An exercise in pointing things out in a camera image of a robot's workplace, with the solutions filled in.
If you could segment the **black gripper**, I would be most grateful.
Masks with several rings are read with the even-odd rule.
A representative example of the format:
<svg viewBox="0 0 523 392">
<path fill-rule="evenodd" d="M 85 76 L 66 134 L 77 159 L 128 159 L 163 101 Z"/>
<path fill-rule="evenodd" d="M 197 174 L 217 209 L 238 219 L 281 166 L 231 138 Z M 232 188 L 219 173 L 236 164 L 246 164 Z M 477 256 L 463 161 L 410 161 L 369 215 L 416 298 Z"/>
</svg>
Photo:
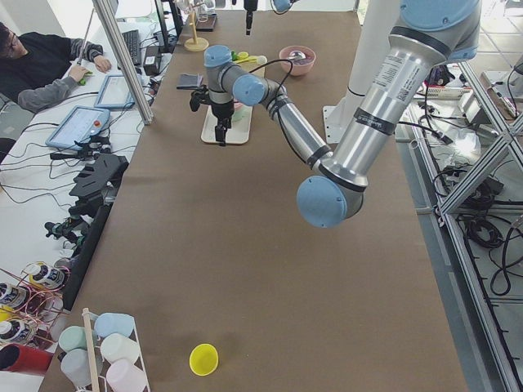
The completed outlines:
<svg viewBox="0 0 523 392">
<path fill-rule="evenodd" d="M 231 127 L 233 116 L 232 104 L 213 104 L 211 105 L 212 114 L 217 119 L 217 125 L 214 128 L 216 142 L 220 146 L 226 146 L 227 128 Z"/>
<path fill-rule="evenodd" d="M 244 0 L 245 11 L 256 11 L 258 8 L 258 0 Z"/>
</svg>

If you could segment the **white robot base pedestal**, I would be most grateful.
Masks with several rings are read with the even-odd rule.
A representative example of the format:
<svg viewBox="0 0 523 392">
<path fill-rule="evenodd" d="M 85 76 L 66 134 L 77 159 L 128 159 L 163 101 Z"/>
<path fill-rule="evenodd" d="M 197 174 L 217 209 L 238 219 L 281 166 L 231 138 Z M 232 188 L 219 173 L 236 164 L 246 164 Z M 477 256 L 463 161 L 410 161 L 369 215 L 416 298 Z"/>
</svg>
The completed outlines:
<svg viewBox="0 0 523 392">
<path fill-rule="evenodd" d="M 372 0 L 368 4 L 346 94 L 335 106 L 323 107 L 326 141 L 341 141 L 355 110 L 362 103 L 390 51 L 388 34 L 400 13 L 399 0 Z"/>
</svg>

